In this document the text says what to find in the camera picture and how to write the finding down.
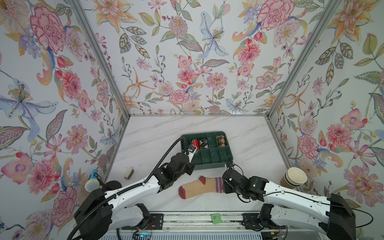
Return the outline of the striped tan maroon purple sock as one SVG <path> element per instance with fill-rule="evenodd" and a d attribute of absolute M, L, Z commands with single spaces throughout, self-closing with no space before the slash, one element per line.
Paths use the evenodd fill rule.
<path fill-rule="evenodd" d="M 206 193 L 224 193 L 222 178 L 206 178 L 200 176 L 198 180 L 179 187 L 179 196 L 184 200 Z"/>

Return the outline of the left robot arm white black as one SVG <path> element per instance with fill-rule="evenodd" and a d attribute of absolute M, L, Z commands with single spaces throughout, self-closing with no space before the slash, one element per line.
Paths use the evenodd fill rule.
<path fill-rule="evenodd" d="M 127 226 L 143 228 L 150 213 L 137 201 L 170 188 L 183 174 L 191 175 L 195 168 L 194 155 L 191 150 L 178 153 L 146 179 L 125 188 L 92 191 L 75 212 L 76 226 L 68 239 L 98 240 L 109 230 Z"/>

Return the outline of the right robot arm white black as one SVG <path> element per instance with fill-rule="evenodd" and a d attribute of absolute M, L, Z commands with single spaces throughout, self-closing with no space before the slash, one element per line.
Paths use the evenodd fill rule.
<path fill-rule="evenodd" d="M 356 215 L 339 195 L 314 196 L 288 189 L 265 178 L 246 178 L 233 168 L 223 174 L 226 194 L 260 201 L 263 206 L 253 222 L 263 229 L 284 226 L 312 230 L 330 240 L 355 240 Z"/>

